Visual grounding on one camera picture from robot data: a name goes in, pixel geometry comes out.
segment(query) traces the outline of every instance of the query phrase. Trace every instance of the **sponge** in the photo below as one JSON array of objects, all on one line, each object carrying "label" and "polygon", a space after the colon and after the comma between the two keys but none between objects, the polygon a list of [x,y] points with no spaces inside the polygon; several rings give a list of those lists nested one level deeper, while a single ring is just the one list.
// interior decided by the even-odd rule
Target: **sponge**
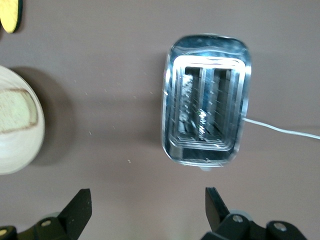
[{"label": "sponge", "polygon": [[4,30],[11,34],[18,29],[23,0],[0,0],[0,20]]}]

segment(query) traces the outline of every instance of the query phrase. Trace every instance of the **plate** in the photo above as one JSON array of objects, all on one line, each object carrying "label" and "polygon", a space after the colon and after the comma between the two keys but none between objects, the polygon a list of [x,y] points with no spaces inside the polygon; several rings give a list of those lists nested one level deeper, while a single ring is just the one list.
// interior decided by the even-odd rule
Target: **plate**
[{"label": "plate", "polygon": [[31,163],[39,153],[45,136],[44,112],[35,92],[18,74],[0,66],[0,91],[12,88],[29,92],[36,105],[38,122],[28,129],[0,133],[0,175],[12,174]]}]

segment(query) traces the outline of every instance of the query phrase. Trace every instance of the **slice of bread on plate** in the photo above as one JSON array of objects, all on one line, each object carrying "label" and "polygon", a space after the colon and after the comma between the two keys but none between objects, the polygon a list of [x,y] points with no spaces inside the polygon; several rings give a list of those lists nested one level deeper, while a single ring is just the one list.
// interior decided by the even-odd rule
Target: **slice of bread on plate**
[{"label": "slice of bread on plate", "polygon": [[37,106],[26,89],[0,90],[0,134],[29,129],[37,123]]}]

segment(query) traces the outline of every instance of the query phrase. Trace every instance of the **tabletop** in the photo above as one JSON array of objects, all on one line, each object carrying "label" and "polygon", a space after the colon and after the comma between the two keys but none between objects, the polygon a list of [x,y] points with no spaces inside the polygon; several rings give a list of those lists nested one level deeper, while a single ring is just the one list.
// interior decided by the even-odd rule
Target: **tabletop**
[{"label": "tabletop", "polygon": [[198,240],[216,187],[257,224],[318,239],[318,140],[245,123],[236,158],[203,171],[167,157],[161,102],[176,40],[235,37],[252,56],[247,117],[320,135],[319,11],[317,0],[25,0],[17,32],[0,28],[0,65],[38,96],[45,137],[32,163],[0,176],[0,226],[23,231],[90,188],[80,240]]}]

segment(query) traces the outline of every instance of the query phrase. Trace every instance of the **screw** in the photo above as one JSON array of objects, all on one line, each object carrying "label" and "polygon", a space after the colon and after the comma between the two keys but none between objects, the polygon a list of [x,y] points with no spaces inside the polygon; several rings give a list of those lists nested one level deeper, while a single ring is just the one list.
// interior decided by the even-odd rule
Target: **screw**
[{"label": "screw", "polygon": [[0,230],[0,236],[5,235],[7,232],[8,232],[7,229],[1,229]]},{"label": "screw", "polygon": [[244,221],[243,218],[239,215],[234,215],[232,219],[237,223],[242,223]]},{"label": "screw", "polygon": [[41,227],[46,227],[49,226],[51,224],[50,220],[44,221],[43,223],[41,223]]},{"label": "screw", "polygon": [[275,224],[273,224],[273,226],[281,232],[287,231],[286,226],[283,225],[281,222],[276,222]]}]

